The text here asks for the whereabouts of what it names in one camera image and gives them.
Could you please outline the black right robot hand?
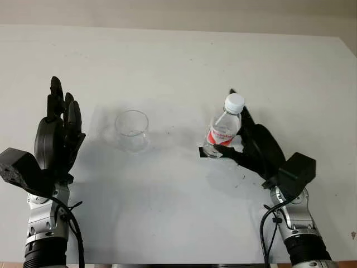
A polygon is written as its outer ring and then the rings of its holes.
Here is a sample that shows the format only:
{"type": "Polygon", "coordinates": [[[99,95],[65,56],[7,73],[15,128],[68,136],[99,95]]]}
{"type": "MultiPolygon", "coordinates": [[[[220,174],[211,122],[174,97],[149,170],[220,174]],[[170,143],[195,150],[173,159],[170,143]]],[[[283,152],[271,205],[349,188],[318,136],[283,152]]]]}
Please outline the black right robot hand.
{"type": "Polygon", "coordinates": [[[278,169],[286,161],[282,149],[266,127],[253,121],[247,108],[244,107],[240,115],[242,126],[238,135],[242,138],[243,151],[223,145],[214,145],[214,148],[222,157],[259,174],[268,186],[277,185],[278,169]]]}

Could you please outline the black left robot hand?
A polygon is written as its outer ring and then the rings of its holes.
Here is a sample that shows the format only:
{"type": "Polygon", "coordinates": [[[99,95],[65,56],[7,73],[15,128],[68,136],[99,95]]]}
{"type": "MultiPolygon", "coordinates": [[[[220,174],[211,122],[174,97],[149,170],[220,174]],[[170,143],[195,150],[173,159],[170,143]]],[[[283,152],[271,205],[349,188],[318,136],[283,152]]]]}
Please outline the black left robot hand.
{"type": "Polygon", "coordinates": [[[69,171],[85,138],[81,127],[78,102],[71,93],[63,93],[60,79],[53,76],[47,96],[47,115],[38,125],[34,145],[35,158],[50,178],[73,181],[69,171]]]}

